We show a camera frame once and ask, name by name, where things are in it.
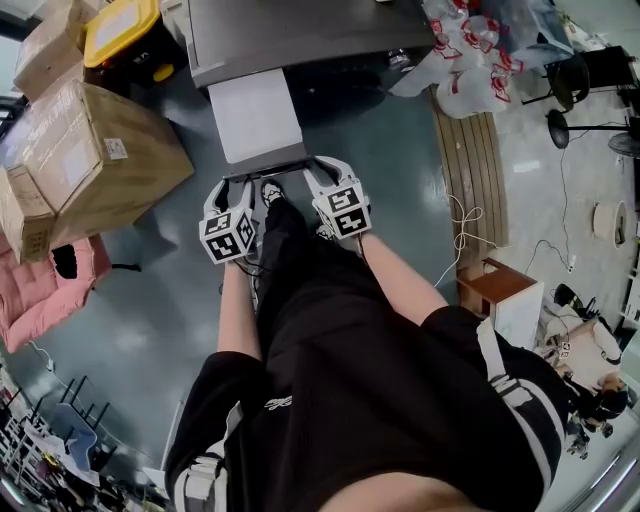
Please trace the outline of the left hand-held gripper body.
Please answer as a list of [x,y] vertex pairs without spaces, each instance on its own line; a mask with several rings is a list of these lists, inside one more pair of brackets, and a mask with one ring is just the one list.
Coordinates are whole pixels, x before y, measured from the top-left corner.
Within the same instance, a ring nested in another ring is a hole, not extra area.
[[223,264],[249,254],[257,233],[252,214],[251,208],[204,214],[199,222],[199,238],[214,264]]

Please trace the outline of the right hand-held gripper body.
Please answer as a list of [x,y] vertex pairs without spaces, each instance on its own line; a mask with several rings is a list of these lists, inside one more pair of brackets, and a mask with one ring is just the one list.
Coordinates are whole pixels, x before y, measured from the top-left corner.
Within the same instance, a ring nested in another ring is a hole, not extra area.
[[359,182],[323,187],[312,205],[338,240],[356,236],[372,227],[368,198]]

